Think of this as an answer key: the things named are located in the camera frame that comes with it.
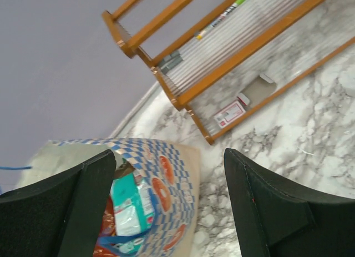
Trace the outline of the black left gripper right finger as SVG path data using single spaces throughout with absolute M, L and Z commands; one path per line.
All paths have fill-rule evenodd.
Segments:
M 354 200 L 314 190 L 227 148 L 224 167 L 242 256 L 353 256 Z

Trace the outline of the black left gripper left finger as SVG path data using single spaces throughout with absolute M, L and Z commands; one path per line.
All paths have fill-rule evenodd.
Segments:
M 1 256 L 93 256 L 113 182 L 111 150 L 1 195 Z

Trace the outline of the teal snack bag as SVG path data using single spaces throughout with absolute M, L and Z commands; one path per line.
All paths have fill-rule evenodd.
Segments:
M 129 173 L 113 181 L 110 197 L 115 235 L 125 238 L 114 247 L 123 254 L 136 254 L 155 220 L 149 186 L 141 176 Z

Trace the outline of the checkered paper bag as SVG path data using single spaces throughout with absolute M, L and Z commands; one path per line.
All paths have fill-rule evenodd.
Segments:
M 13 190 L 64 172 L 106 150 L 113 152 L 116 169 L 127 160 L 135 168 L 133 173 L 147 182 L 155 220 L 136 254 L 116 249 L 114 243 L 125 240 L 116 235 L 97 238 L 99 245 L 116 256 L 189 256 L 200 183 L 200 154 L 195 148 L 138 138 L 51 141 L 32 158 Z

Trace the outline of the brown sea salt snack bag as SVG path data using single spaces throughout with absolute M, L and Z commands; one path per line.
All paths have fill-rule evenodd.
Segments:
M 135 168 L 127 160 L 123 160 L 123 163 L 116 169 L 114 173 L 114 179 L 125 177 L 126 175 L 132 173 L 134 170 Z

